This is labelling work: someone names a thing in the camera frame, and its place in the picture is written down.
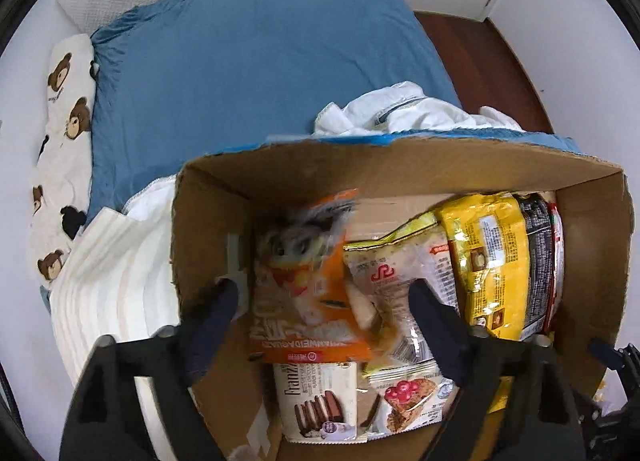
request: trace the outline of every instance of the wooden floor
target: wooden floor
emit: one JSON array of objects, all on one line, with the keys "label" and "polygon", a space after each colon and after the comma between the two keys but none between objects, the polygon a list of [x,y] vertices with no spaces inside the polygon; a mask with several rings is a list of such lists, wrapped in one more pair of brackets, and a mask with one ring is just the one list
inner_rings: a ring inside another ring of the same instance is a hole
[{"label": "wooden floor", "polygon": [[553,132],[535,89],[520,63],[489,21],[431,13],[415,14],[453,81],[462,107],[501,110],[524,130]]}]

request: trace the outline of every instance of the chocolate wafer package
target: chocolate wafer package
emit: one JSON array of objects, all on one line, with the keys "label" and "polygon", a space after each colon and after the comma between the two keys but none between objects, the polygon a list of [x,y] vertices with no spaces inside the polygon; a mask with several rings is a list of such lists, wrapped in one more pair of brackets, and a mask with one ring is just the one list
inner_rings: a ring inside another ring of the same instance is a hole
[{"label": "chocolate wafer package", "polygon": [[287,440],[358,442],[358,368],[354,362],[274,364],[273,372],[282,430]]},{"label": "chocolate wafer package", "polygon": [[387,369],[369,377],[380,399],[367,439],[413,430],[442,420],[455,397],[453,381],[444,378],[435,361]]}]

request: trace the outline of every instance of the nutrition label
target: nutrition label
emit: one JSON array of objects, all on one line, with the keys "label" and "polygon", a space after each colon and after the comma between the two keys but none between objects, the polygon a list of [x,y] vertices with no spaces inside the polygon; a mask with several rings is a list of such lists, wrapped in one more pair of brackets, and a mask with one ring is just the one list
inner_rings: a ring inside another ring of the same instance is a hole
[{"label": "nutrition label", "polygon": [[479,219],[482,243],[487,254],[486,267],[503,266],[506,255],[502,247],[502,236],[500,235],[500,225],[494,216],[481,217]]}]

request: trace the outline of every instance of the cardboard box flap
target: cardboard box flap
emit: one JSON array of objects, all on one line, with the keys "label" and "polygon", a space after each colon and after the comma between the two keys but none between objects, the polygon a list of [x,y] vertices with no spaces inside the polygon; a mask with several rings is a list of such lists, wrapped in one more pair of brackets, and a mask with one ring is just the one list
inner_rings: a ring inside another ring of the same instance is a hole
[{"label": "cardboard box flap", "polygon": [[593,395],[605,367],[591,338],[615,344],[622,320],[634,213],[622,172],[557,192],[564,228],[564,292],[555,346],[571,385]]},{"label": "cardboard box flap", "polygon": [[271,206],[358,186],[363,198],[558,190],[620,172],[617,165],[540,145],[404,137],[386,146],[302,141],[200,158],[192,166]]},{"label": "cardboard box flap", "polygon": [[[247,200],[190,165],[180,172],[171,256],[183,316],[210,292],[218,277],[229,273],[229,235],[242,237],[245,257],[241,262],[248,267],[251,222]],[[248,361],[250,319],[246,314],[231,324],[207,374],[193,386],[193,396],[225,456],[243,447],[273,460],[282,427],[273,401],[263,395],[265,368]]]}]

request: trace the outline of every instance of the bear print blanket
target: bear print blanket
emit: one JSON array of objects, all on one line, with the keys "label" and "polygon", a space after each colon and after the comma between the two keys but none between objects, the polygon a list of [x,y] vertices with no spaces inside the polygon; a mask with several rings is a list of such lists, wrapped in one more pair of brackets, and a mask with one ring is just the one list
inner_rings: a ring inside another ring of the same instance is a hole
[{"label": "bear print blanket", "polygon": [[47,124],[33,182],[31,250],[42,285],[50,289],[86,222],[91,187],[94,48],[85,34],[51,52]]}]

